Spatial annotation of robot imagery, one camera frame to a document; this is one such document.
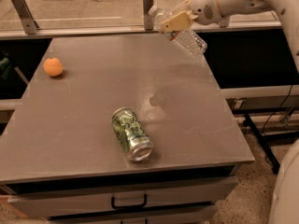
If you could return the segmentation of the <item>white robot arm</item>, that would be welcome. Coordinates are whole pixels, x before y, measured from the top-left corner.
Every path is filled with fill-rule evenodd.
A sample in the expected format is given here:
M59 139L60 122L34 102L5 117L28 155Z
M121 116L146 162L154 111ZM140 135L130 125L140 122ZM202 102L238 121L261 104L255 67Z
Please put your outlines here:
M158 22L164 32L193 23L218 23L234 14L277 13L296 69L299 70L299 0L185 0ZM278 171L268 224L299 224L299 140L287 151Z

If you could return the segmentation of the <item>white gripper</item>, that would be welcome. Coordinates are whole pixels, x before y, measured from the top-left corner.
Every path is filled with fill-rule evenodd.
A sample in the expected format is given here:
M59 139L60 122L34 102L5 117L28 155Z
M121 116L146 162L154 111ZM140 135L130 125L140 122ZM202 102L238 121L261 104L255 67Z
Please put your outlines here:
M222 19L217 0L184 0L174 6L172 12L162 11L160 21L162 32L170 33L189 29L193 21L202 25L209 25L218 23Z

